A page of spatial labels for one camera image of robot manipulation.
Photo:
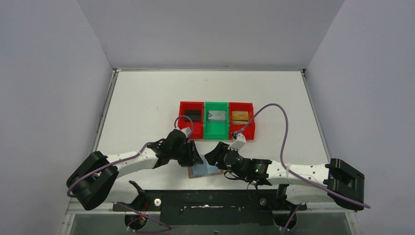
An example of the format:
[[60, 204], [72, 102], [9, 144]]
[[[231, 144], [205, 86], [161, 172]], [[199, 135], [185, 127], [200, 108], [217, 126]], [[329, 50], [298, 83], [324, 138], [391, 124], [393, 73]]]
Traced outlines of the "tan leather card holder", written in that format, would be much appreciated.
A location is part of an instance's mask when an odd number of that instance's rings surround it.
[[189, 179], [221, 175], [224, 173], [224, 170], [221, 170], [216, 166], [209, 165], [204, 155], [201, 155], [200, 157], [203, 160], [202, 164], [195, 164], [188, 167]]

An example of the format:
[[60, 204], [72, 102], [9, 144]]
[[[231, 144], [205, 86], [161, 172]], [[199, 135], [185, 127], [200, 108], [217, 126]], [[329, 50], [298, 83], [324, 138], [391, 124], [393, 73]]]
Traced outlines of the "green plastic bin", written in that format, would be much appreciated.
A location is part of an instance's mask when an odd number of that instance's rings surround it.
[[[225, 122], [208, 121], [208, 110], [226, 111]], [[227, 140], [229, 138], [230, 117], [229, 104], [227, 102], [205, 102], [204, 103], [204, 139], [205, 140]]]

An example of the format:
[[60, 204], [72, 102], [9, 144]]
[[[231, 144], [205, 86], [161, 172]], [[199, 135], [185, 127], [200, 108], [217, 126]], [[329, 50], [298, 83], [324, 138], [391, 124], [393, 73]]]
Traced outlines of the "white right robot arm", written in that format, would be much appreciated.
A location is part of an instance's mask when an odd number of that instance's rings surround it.
[[219, 142], [205, 154], [207, 163], [234, 174], [235, 180], [254, 186], [301, 186], [287, 200], [292, 204], [324, 201], [330, 197], [338, 206], [352, 211], [370, 208], [364, 202], [365, 176], [341, 159], [327, 164], [288, 164], [283, 159], [250, 159], [240, 155], [245, 145], [234, 140], [231, 144]]

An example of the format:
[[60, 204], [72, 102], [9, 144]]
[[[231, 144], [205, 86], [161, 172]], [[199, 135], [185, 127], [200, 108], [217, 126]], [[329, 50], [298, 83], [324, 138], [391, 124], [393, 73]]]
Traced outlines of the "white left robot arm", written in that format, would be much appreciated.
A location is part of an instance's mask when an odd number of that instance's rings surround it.
[[156, 169], [176, 160], [182, 167], [203, 164], [195, 142], [189, 139], [191, 130], [173, 129], [166, 138], [147, 142], [138, 151], [104, 155], [91, 153], [67, 179], [67, 196], [76, 198], [87, 211], [104, 202], [131, 204], [142, 191], [135, 182], [123, 183], [120, 177]]

